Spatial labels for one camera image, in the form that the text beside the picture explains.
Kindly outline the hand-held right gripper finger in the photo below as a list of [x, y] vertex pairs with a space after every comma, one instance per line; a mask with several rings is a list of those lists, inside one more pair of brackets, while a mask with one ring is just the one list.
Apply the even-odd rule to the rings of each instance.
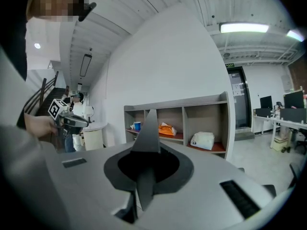
[[157, 112], [151, 109], [131, 148], [131, 153], [160, 153]]

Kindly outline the person's left hand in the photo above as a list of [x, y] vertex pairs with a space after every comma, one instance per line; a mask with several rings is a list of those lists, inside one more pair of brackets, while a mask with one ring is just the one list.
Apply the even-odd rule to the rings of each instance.
[[32, 116], [29, 114], [24, 115], [25, 128], [28, 133], [41, 138], [48, 134], [58, 134], [57, 126], [50, 116]]

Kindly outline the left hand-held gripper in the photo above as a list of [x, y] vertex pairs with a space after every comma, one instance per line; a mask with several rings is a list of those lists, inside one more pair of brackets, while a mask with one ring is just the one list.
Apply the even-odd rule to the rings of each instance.
[[55, 121], [59, 129], [63, 129], [63, 135], [79, 134], [83, 128], [89, 126], [89, 122], [81, 116], [75, 115], [70, 106], [61, 99], [53, 99], [48, 113]]

